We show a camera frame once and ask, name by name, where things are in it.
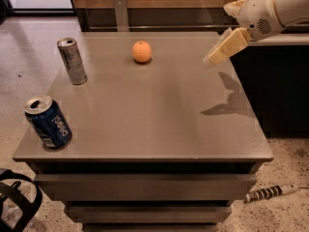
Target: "terrazzo floor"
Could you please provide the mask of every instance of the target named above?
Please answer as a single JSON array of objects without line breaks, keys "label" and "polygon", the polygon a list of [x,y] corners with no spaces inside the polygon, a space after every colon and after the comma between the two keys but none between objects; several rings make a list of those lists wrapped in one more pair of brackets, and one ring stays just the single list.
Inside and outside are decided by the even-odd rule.
[{"label": "terrazzo floor", "polygon": [[[75,17],[11,17],[0,25],[0,168],[9,168],[34,178],[30,168],[14,162],[12,155],[28,122],[24,103],[50,88],[63,63],[56,42],[82,34]],[[257,188],[289,183],[309,187],[309,138],[275,137],[268,140],[274,161],[257,173]],[[25,231],[79,232],[63,212],[64,205],[43,197],[40,210]],[[236,201],[232,214],[217,224],[219,232],[307,232],[309,231],[309,189],[270,200],[243,204]]]}]

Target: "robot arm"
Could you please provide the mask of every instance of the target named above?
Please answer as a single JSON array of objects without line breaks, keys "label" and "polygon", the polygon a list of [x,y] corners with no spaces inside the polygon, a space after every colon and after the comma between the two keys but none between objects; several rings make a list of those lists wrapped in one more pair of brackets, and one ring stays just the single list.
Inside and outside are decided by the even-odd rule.
[{"label": "robot arm", "polygon": [[240,52],[249,41],[280,34],[288,26],[309,21],[309,0],[238,0],[224,6],[240,28],[225,34],[205,61],[214,65]]}]

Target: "aluminum can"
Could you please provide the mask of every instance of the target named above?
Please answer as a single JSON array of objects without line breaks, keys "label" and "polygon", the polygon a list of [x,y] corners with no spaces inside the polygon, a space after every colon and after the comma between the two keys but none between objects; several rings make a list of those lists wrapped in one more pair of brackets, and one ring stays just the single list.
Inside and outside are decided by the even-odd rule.
[{"label": "aluminum can", "polygon": [[62,148],[71,139],[71,130],[56,101],[48,95],[35,96],[24,106],[29,121],[43,144],[48,148]]},{"label": "aluminum can", "polygon": [[64,60],[71,84],[80,85],[85,83],[88,77],[76,40],[74,38],[64,38],[57,42],[57,46]]}]

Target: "orange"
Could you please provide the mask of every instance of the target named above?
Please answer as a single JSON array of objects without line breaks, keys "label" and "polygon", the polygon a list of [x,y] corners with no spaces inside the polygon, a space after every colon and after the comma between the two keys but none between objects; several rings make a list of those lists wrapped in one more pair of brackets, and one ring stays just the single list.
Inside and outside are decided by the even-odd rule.
[{"label": "orange", "polygon": [[135,61],[146,63],[152,58],[152,48],[147,42],[136,42],[132,47],[132,55]]}]

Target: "drawer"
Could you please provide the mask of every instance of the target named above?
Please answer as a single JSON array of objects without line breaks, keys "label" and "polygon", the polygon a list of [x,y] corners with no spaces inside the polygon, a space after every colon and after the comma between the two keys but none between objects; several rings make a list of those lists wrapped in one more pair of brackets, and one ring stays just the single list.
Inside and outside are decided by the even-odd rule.
[{"label": "drawer", "polygon": [[85,232],[213,232],[215,225],[96,225],[86,224]]},{"label": "drawer", "polygon": [[59,201],[194,201],[242,199],[254,175],[61,174],[38,175],[36,183]]},{"label": "drawer", "polygon": [[81,223],[218,223],[230,207],[203,202],[117,202],[70,205],[66,214]]}]

